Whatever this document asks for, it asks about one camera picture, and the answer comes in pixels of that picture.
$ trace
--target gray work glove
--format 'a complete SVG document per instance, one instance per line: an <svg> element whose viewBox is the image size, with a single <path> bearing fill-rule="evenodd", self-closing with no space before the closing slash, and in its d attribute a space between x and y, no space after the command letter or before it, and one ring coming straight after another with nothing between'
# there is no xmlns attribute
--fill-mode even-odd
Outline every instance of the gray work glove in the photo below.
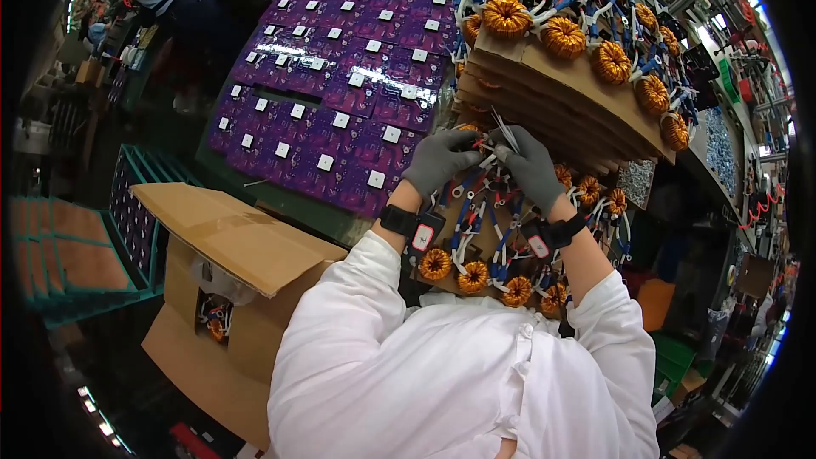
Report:
<svg viewBox="0 0 816 459"><path fill-rule="evenodd" d="M521 155L507 149L504 165L510 170L524 194L541 209L541 216L546 217L558 196L564 193L564 185L558 182L553 159L550 158L547 148L533 138L524 127L514 125L509 128L516 138ZM490 139L509 145L498 128L490 132ZM502 159L500 151L497 148L495 153L496 157Z"/></svg>
<svg viewBox="0 0 816 459"><path fill-rule="evenodd" d="M454 147L470 148L478 136L475 131L446 129L423 138L416 147L411 166L402 172L402 178L407 179L423 199L429 199L434 190L442 188L458 171L473 167L484 159L477 150L451 150Z"/></svg>

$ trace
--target black device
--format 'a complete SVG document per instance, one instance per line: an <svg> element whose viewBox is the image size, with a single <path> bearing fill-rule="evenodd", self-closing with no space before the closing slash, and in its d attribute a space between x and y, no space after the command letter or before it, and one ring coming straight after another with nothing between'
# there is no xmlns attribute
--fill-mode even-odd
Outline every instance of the black device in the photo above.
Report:
<svg viewBox="0 0 816 459"><path fill-rule="evenodd" d="M445 219L437 212L428 211L419 215L414 232L408 236L408 258L422 258L444 226Z"/></svg>
<svg viewBox="0 0 816 459"><path fill-rule="evenodd" d="M396 232L406 238L414 235L419 224L419 217L413 212L399 209L394 204L389 204L380 211L380 225L383 229Z"/></svg>
<svg viewBox="0 0 816 459"><path fill-rule="evenodd" d="M555 249L563 249L572 244L572 238L587 225L581 214L567 221L553 224L546 220L533 219L521 226L521 235L527 240L530 250L537 258L544 259Z"/></svg>

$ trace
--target teal plastic crate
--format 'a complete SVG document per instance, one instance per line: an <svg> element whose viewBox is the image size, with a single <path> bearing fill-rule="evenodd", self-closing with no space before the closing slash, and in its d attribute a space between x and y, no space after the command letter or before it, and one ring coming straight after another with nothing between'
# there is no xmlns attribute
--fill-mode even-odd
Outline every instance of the teal plastic crate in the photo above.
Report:
<svg viewBox="0 0 816 459"><path fill-rule="evenodd" d="M654 406L664 395L669 399L674 395L683 381L683 376L691 368L696 353L686 344L662 333L654 332L651 336L657 352L652 394L652 405Z"/></svg>

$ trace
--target stacked cardboard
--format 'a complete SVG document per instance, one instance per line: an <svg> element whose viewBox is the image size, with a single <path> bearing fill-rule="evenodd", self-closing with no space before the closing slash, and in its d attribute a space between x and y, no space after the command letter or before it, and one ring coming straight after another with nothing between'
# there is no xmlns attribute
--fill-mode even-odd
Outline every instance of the stacked cardboard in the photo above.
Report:
<svg viewBox="0 0 816 459"><path fill-rule="evenodd" d="M172 236L167 244L166 305L142 347L193 403L261 450L269 447L266 402L283 331L300 296L340 247L319 240L224 192L183 183L131 187ZM198 322L201 291L190 265L201 255L258 292L235 306L229 341Z"/></svg>
<svg viewBox="0 0 816 459"><path fill-rule="evenodd" d="M631 85L598 79L588 55L550 56L535 36L507 43L482 29L458 89L465 120L489 124L495 107L579 172L606 175L645 159L674 163L658 120L640 109Z"/></svg>

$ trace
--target stack of circuit boards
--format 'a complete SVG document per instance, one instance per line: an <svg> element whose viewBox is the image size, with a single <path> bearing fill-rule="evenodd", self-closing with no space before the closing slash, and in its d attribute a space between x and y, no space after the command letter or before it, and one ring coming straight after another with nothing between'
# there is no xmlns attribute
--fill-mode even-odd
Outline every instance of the stack of circuit boards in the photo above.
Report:
<svg viewBox="0 0 816 459"><path fill-rule="evenodd" d="M375 217L432 127L455 32L452 0L273 0L208 146L242 173Z"/></svg>

